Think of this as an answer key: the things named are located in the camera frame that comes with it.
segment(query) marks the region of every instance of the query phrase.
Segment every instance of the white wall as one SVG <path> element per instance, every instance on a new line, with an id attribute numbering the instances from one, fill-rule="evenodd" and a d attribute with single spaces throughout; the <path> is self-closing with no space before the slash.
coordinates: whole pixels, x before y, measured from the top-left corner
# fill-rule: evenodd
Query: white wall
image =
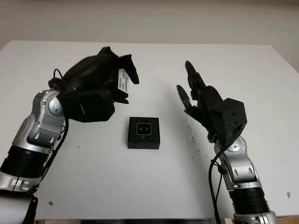
<path id="1" fill-rule="evenodd" d="M 9 40 L 272 45 L 299 70 L 298 0 L 0 0 Z"/>

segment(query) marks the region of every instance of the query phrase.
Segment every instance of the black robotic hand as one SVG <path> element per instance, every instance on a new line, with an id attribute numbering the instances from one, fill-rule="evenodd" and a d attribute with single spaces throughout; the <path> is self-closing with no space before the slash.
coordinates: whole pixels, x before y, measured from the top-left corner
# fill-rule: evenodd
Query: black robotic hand
<path id="1" fill-rule="evenodd" d="M 110 47 L 104 47 L 94 56 L 82 59 L 60 78 L 49 81 L 67 119 L 80 122 L 106 121 L 115 111 L 114 102 L 128 104 L 128 94 L 119 89 L 120 80 L 128 77 L 139 84 L 131 55 L 117 56 Z"/>
<path id="2" fill-rule="evenodd" d="M 189 61 L 186 61 L 185 67 L 191 97 L 197 100 L 197 106 L 192 106 L 185 90 L 177 85 L 185 112 L 207 129 L 211 143 L 217 140 L 223 147 L 230 146 L 241 135 L 247 123 L 244 103 L 230 98 L 222 100 L 214 87 L 205 85 Z"/>

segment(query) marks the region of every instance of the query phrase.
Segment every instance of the small black device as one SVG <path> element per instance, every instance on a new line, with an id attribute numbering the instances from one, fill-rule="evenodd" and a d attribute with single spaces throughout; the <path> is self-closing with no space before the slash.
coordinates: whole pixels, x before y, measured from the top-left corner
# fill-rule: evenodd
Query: small black device
<path id="1" fill-rule="evenodd" d="M 128 148 L 159 149 L 159 118 L 130 117 Z"/>

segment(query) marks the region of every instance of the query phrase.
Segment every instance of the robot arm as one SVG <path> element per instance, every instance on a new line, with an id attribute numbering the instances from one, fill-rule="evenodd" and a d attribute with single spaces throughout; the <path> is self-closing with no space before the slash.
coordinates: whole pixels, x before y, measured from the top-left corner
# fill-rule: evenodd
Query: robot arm
<path id="1" fill-rule="evenodd" d="M 221 96 L 212 86 L 206 86 L 189 61 L 185 64 L 191 97 L 197 100 L 192 106 L 185 90 L 178 85 L 178 94 L 185 112 L 200 122 L 208 131 L 208 140 L 214 143 L 216 156 L 209 168 L 209 185 L 217 224 L 220 217 L 217 196 L 212 186 L 212 168 L 219 158 L 219 172 L 233 200 L 234 222 L 239 224 L 277 224 L 278 220 L 264 198 L 262 185 L 252 161 L 247 156 L 247 145 L 241 133 L 247 123 L 244 104 Z"/>
<path id="2" fill-rule="evenodd" d="M 53 77 L 51 89 L 34 97 L 32 112 L 0 167 L 0 223 L 33 223 L 38 202 L 33 194 L 67 135 L 68 119 L 108 120 L 115 111 L 114 102 L 128 104 L 125 85 L 129 78 L 139 83 L 131 55 L 118 57 L 106 47 L 81 60 L 61 79 Z"/>

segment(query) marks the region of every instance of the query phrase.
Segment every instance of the silver robot arm segment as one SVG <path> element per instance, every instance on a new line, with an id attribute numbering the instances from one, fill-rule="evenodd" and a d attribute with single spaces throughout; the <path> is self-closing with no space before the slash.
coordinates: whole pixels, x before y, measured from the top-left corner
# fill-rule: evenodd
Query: silver robot arm segment
<path id="1" fill-rule="evenodd" d="M 215 144 L 214 150 L 221 147 Z M 241 136 L 219 157 L 223 177 L 235 209 L 234 222 L 243 224 L 278 224 L 264 198 L 256 168 L 247 155 L 247 145 Z"/>
<path id="2" fill-rule="evenodd" d="M 23 223 L 25 217 L 32 216 L 27 213 L 29 206 L 37 206 L 33 193 L 65 120 L 58 94 L 44 90 L 35 96 L 32 112 L 23 121 L 0 168 L 0 223 Z"/>

